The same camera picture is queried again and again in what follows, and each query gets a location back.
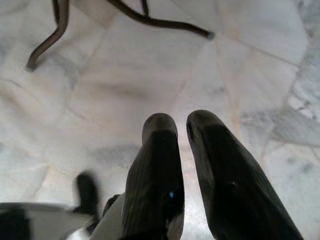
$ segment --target marble floor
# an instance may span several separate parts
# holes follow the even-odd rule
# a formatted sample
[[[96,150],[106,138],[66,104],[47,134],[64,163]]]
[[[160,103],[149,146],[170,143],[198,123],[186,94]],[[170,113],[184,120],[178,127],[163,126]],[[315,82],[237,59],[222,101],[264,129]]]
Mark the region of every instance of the marble floor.
[[[66,34],[28,72],[55,29],[51,1],[0,1],[0,202],[75,206],[73,179],[90,169],[102,206],[124,191],[145,119],[165,112],[179,133],[182,239],[213,239],[185,127],[206,109],[254,155],[304,238],[320,239],[320,1],[149,0],[152,16],[214,30],[212,41],[104,0],[71,2]]]

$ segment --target marble tile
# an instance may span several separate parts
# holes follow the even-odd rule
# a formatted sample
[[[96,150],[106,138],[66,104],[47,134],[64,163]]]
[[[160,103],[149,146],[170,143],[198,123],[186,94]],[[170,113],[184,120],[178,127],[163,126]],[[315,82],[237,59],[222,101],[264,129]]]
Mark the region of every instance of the marble tile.
[[[215,113],[232,128],[228,90],[218,66],[216,43],[207,42],[194,61],[189,77],[185,80],[174,102],[170,115],[177,125],[181,143],[188,143],[186,122],[188,115],[198,109]]]
[[[42,123],[50,108],[14,81],[0,78],[0,142],[40,158],[52,129]]]
[[[12,80],[42,103],[42,123],[52,125],[62,114],[66,101],[78,81],[80,71],[98,45],[104,30],[76,8],[71,8],[70,30],[54,45],[34,72],[25,65],[32,50],[54,29],[50,1],[32,0],[27,8],[19,41],[7,54],[0,76]]]
[[[47,174],[32,201],[66,206],[77,206],[77,193],[74,192],[74,178],[54,167],[48,168]]]
[[[172,0],[183,11],[197,20],[203,28],[210,31],[222,32],[223,22],[219,15],[216,1],[212,0]]]
[[[0,67],[14,46],[26,13],[27,0],[2,0],[0,9]]]
[[[297,68],[223,35],[216,45],[231,102],[231,131],[259,162]]]
[[[320,122],[320,36],[306,51],[288,105],[317,123]]]
[[[307,33],[311,38],[320,36],[320,2],[318,0],[295,0]]]
[[[218,0],[224,31],[232,38],[290,63],[302,60],[308,39],[291,0]]]
[[[189,19],[168,1],[152,1],[151,6],[153,16]],[[205,43],[189,32],[119,15],[81,76],[69,108],[109,135],[140,136],[147,117],[169,111]]]
[[[320,146],[320,123],[305,117],[295,109],[286,107],[275,122],[273,139],[315,147]]]
[[[120,12],[105,0],[73,0],[71,3],[105,29],[112,24],[114,17]]]
[[[311,149],[285,144],[265,161],[266,174],[302,236],[318,239],[320,164]]]
[[[213,239],[202,201],[195,160],[189,145],[179,143],[184,183],[184,227],[181,239]]]
[[[47,173],[46,163],[0,142],[0,202],[28,202]]]
[[[141,136],[138,137],[139,141],[134,142],[129,137],[110,135],[67,111],[57,124],[43,159],[72,179],[84,170],[93,172],[103,209],[109,198],[125,190],[128,170],[141,146]]]

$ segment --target gray marble veining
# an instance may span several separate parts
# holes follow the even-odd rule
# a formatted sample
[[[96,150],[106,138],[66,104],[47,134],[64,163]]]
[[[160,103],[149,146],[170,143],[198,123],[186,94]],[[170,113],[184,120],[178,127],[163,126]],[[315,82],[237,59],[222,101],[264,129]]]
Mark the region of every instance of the gray marble veining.
[[[272,138],[289,143],[320,146],[320,123],[288,107],[276,119]]]

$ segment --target blurry object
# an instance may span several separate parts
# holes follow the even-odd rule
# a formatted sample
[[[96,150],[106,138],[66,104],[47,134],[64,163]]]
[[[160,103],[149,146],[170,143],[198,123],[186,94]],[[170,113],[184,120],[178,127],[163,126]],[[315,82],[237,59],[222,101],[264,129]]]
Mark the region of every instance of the blurry object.
[[[80,205],[73,212],[92,216],[93,223],[86,228],[89,235],[91,235],[99,223],[98,187],[93,175],[85,171],[76,177],[76,187],[80,198]]]
[[[190,31],[199,34],[209,40],[213,39],[215,34],[213,32],[204,30],[198,26],[192,25],[186,22],[180,21],[169,21],[156,19],[149,16],[149,7],[147,0],[141,0],[141,6],[144,14],[140,14],[127,6],[121,0],[106,0],[112,4],[115,8],[119,9],[122,13],[128,17],[154,27],[168,28],[168,29],[180,29]],[[30,55],[28,62],[26,64],[26,69],[28,71],[33,71],[36,68],[37,59],[43,54],[48,48],[55,44],[65,33],[68,20],[69,20],[69,8],[70,0],[52,0],[54,19],[57,24],[56,30],[44,40]]]
[[[216,239],[303,239],[257,161],[217,116],[194,111],[186,127]]]
[[[0,203],[0,238],[4,240],[64,240],[91,222],[91,216],[62,206]]]
[[[111,202],[92,240],[180,239],[185,191],[177,127],[169,115],[156,113],[146,120],[125,193]]]

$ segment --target floor tile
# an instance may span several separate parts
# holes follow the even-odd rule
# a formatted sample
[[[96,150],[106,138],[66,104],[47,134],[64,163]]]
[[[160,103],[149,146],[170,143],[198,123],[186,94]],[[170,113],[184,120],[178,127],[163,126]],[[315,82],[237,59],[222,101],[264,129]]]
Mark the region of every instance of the floor tile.
[[[0,142],[40,158],[51,135],[50,108],[21,85],[0,78]]]
[[[26,13],[26,0],[11,0],[1,2],[0,9],[0,67],[7,54],[18,39],[23,19]]]
[[[173,0],[183,11],[197,20],[203,28],[210,31],[222,32],[223,22],[219,15],[216,1],[211,0]]]
[[[28,202],[40,188],[48,166],[0,142],[0,202]]]
[[[78,196],[74,192],[73,181],[73,177],[50,166],[32,201],[75,207],[78,205]]]
[[[257,49],[298,64],[308,39],[291,0],[219,0],[227,35]]]
[[[71,3],[105,29],[108,29],[113,18],[120,12],[106,0],[73,0]]]
[[[231,131],[259,162],[297,68],[223,35],[216,43],[231,102]]]
[[[288,105],[308,119],[320,122],[320,36],[312,40],[306,51]]]
[[[74,24],[70,25],[72,30],[66,33],[66,39],[50,49],[48,55],[44,54],[48,56],[45,61],[39,59],[39,66],[34,72],[28,72],[25,65],[29,54],[53,31],[53,19],[48,17],[49,10],[52,11],[50,8],[50,1],[41,1],[40,4],[38,0],[31,1],[19,41],[7,54],[0,68],[2,78],[14,81],[42,103],[46,111],[37,117],[48,125],[54,124],[62,114],[81,69],[104,34],[102,27],[77,9],[72,9],[70,18]]]
[[[266,174],[305,239],[319,238],[320,164],[309,147],[286,144],[267,153]]]
[[[184,227],[181,239],[213,239],[207,224],[195,160],[189,145],[179,142],[184,183]]]
[[[216,43],[207,42],[195,59],[190,75],[184,81],[175,101],[172,102],[169,113],[176,122],[179,139],[183,143],[188,143],[187,117],[195,110],[211,111],[232,128],[228,90],[222,80],[218,58]]]
[[[287,107],[275,120],[272,138],[295,144],[320,146],[320,123]]]
[[[320,36],[320,2],[318,0],[295,0],[307,33],[311,38]]]
[[[164,18],[189,18],[173,3],[152,3],[155,16],[168,9]],[[189,32],[153,28],[119,15],[81,76],[69,108],[113,135],[140,136],[147,117],[169,111],[206,42]]]

